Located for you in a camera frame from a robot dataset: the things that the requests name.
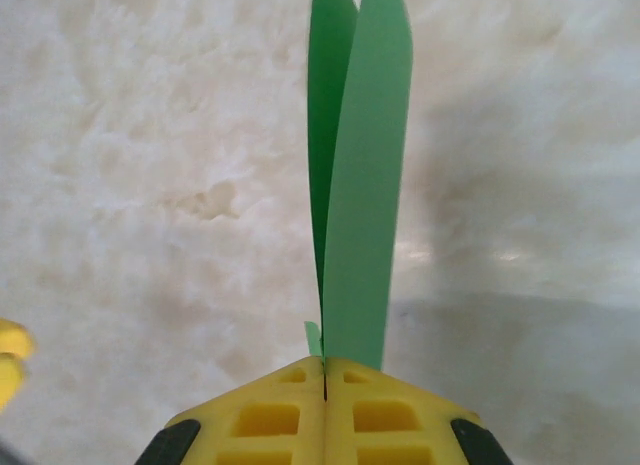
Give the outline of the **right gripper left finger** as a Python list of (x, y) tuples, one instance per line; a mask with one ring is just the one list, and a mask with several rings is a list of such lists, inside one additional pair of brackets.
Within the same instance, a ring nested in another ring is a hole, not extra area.
[(307, 357), (173, 417), (138, 464), (324, 462), (324, 370)]

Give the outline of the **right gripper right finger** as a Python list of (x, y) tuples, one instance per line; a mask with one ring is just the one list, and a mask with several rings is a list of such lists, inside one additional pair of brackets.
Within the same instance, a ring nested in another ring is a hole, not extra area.
[(479, 416), (346, 359), (325, 362), (326, 464), (512, 465)]

